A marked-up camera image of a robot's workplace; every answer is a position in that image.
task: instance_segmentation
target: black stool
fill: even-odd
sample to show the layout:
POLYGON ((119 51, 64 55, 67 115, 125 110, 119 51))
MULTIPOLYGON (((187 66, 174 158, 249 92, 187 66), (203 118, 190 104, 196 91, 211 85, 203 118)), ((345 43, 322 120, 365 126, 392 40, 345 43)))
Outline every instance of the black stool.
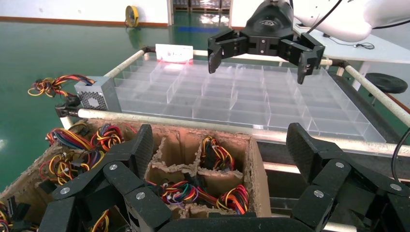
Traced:
MULTIPOLYGON (((366 74, 366 79, 383 93, 404 93, 408 87, 407 83, 402 79, 382 73, 368 73, 366 74)), ((376 98, 373 97, 371 103, 373 106, 375 101, 376 98)))

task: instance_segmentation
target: yellow fan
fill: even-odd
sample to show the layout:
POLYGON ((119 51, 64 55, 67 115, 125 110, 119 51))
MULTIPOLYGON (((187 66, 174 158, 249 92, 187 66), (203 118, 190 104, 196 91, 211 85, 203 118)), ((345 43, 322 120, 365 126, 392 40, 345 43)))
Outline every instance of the yellow fan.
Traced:
POLYGON ((139 18, 138 18, 138 10, 135 6, 127 6, 125 9, 125 25, 128 27, 136 27, 138 26, 139 18))

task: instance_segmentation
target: cardboard box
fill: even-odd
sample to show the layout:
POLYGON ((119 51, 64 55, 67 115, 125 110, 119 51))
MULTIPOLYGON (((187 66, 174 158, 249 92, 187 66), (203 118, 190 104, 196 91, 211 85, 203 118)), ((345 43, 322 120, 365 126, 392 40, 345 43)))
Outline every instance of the cardboard box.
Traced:
MULTIPOLYGON (((130 140, 135 134, 131 126, 138 131, 141 123, 106 120, 89 120, 91 131, 96 131, 104 123, 111 123, 120 127, 124 139, 130 140)), ((170 181, 184 180, 184 174, 204 177, 210 194, 223 194, 238 184, 243 184, 249 193, 249 211, 256 212, 258 217, 270 217, 270 203, 267 186, 267 176, 256 141, 245 134, 230 134, 219 131, 197 130, 181 127, 169 127, 151 124, 154 136, 154 155, 149 163, 145 177, 154 183, 163 179, 170 181), (235 158, 236 169, 232 172, 221 172, 201 168, 200 154, 202 140, 206 136, 213 136, 235 158)), ((40 165, 50 160, 54 155, 67 151, 67 148, 53 145, 39 157, 21 176, 0 194, 0 200, 5 201, 14 195, 17 202, 32 205, 27 220, 39 223, 47 204, 53 199, 38 187, 42 181, 39 175, 40 165)), ((183 209, 169 206, 173 211, 173 218, 207 217, 209 212, 235 214, 235 212, 211 209, 196 203, 187 204, 183 209)))

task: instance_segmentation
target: metal screw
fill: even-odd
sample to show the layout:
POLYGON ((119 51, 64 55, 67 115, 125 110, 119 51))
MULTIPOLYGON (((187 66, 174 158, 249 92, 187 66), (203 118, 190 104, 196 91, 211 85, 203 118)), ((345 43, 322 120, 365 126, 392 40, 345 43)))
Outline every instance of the metal screw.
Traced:
POLYGON ((401 191, 401 187, 397 184, 390 184, 390 187, 394 190, 401 191))
POLYGON ((343 163, 337 162, 337 163, 336 163, 336 167, 338 167, 338 168, 344 168, 345 165, 344 165, 343 163))
POLYGON ((317 197, 319 197, 319 198, 322 198, 322 197, 324 196, 323 192, 320 191, 320 190, 315 190, 315 191, 313 192, 313 194, 315 194, 315 196, 317 196, 317 197))
POLYGON ((137 193, 137 195, 135 196, 137 200, 143 199, 145 197, 145 193, 144 192, 139 192, 137 193))
POLYGON ((117 169, 117 167, 118 166, 116 164, 113 164, 113 165, 110 166, 110 170, 115 170, 115 169, 117 169))
POLYGON ((64 195, 64 194, 67 194, 69 191, 70 191, 70 188, 69 188, 69 187, 65 187, 65 188, 63 188, 62 190, 60 190, 60 194, 64 195))

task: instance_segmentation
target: colorful wire bundle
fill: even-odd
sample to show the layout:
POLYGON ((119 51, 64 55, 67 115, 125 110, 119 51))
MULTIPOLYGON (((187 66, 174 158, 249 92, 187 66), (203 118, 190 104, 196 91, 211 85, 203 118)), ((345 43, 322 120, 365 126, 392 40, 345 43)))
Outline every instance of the colorful wire bundle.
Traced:
POLYGON ((216 138, 207 136, 202 140, 201 166, 213 170, 234 170, 235 160, 216 138))
POLYGON ((41 164, 39 168, 40 176, 43 179, 50 179, 59 185, 63 185, 79 175, 80 167, 82 168, 81 171, 89 171, 96 167, 104 158, 104 153, 102 151, 89 151, 87 154, 83 154, 83 158, 86 157, 87 161, 75 165, 73 164, 73 160, 76 158, 74 156, 74 153, 55 155, 51 160, 41 164), (45 166, 48 167, 48 172, 55 176, 54 178, 49 178, 43 174, 42 170, 45 166))
MULTIPOLYGON (((7 206, 2 201, 0 201, 0 230, 2 232, 9 232, 10 228, 13 227, 13 224, 10 221, 7 211, 7 206)), ((38 228, 38 225, 31 224, 29 230, 37 231, 38 228)))
POLYGON ((108 210, 105 210, 101 217, 97 220, 94 226, 91 228, 91 232, 108 232, 108 225, 110 219, 108 218, 108 210))
POLYGON ((8 218, 7 207, 3 202, 0 201, 0 229, 2 229, 2 231, 4 232, 8 232, 9 223, 10 219, 8 218))
MULTIPOLYGON (((155 183, 146 180, 150 189, 158 187, 155 183)), ((222 194, 219 198, 208 194, 201 187, 195 187, 188 181, 180 181, 176 184, 172 182, 164 183, 159 186, 162 193, 158 194, 165 203, 177 204, 182 207, 187 201, 195 202, 197 199, 207 202, 210 206, 216 206, 218 209, 233 209, 238 214, 244 214, 248 211, 249 194, 243 185, 222 194)))
POLYGON ((47 133, 45 138, 50 145, 58 142, 60 145, 65 145, 69 148, 91 150, 92 145, 82 136, 64 128, 54 128, 47 133))
POLYGON ((31 85, 31 88, 27 92, 32 96, 40 96, 44 93, 51 98, 55 97, 56 94, 63 95, 64 97, 72 96, 71 93, 62 90, 62 84, 72 80, 82 81, 86 83, 86 85, 92 85, 95 83, 95 81, 79 74, 64 75, 56 79, 48 77, 43 80, 37 80, 31 85))
POLYGON ((86 151, 80 156, 91 169, 95 168, 104 157, 105 153, 98 150, 86 151))
POLYGON ((104 124, 98 128, 97 132, 91 138, 93 146, 101 146, 104 151, 109 151, 115 144, 124 142, 121 131, 117 126, 104 124))
POLYGON ((218 209, 233 209, 238 214, 244 214, 248 210, 248 192, 243 185, 238 185, 217 199, 218 209))
MULTIPOLYGON (((148 187, 157 187, 156 184, 147 181, 148 187)), ((188 181, 180 181, 178 183, 168 182, 161 185, 162 193, 160 197, 165 203, 178 204, 182 206, 187 201, 194 202, 199 195, 198 189, 188 183, 188 181)))

